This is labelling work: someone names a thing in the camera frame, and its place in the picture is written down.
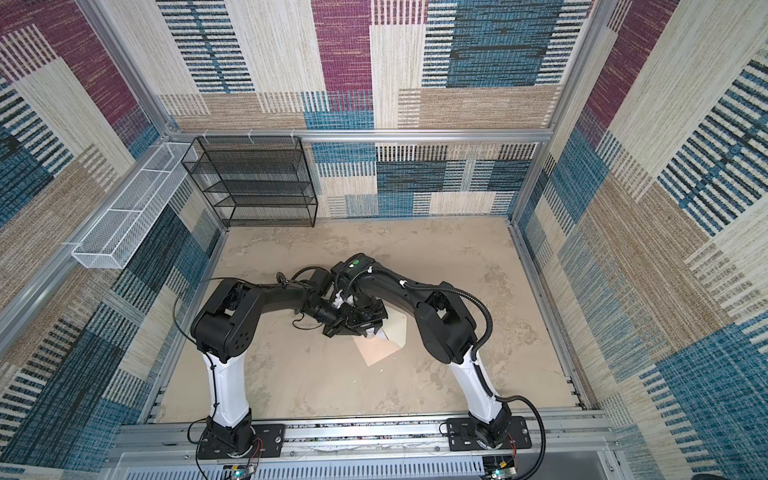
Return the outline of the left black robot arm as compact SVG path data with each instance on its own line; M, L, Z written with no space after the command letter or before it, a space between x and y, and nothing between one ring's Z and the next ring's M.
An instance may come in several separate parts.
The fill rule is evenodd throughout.
M332 274L316 269L307 280L276 275L273 284L223 278L196 315L189 337L207 363L212 406L203 445L242 457L255 446L245 392L244 355L264 313L292 310L314 319L328 337L375 334L386 318L381 301L359 308L331 293Z

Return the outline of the pale pink envelope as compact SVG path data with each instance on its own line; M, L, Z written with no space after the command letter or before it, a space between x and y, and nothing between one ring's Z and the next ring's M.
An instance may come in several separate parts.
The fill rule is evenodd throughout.
M353 338L367 367L397 353L406 345L408 316L388 304L385 307L388 317L376 333Z

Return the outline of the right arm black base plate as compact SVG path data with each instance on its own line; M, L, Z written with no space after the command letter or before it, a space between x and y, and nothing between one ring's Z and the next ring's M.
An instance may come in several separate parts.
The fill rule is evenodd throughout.
M488 426L473 417L443 422L451 451L531 449L532 440L522 416L510 417L503 426Z

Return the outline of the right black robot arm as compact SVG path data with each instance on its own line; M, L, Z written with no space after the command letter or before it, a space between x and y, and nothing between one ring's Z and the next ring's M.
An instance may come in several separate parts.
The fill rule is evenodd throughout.
M492 328L477 336L476 322L465 305L474 303L490 321L490 312L479 299L447 282L430 285L408 279L362 253L337 263L331 274L330 302L338 317L324 332L368 336L388 318L387 305L405 311L415 320L427 352L448 365L456 377L475 421L479 445L499 447L509 412L497 400L479 355Z

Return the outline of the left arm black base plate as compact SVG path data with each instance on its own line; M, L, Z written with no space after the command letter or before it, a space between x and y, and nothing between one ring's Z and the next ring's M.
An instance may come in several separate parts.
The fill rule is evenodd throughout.
M285 424L251 424L224 427L211 423L197 447L199 460L255 460L280 456Z

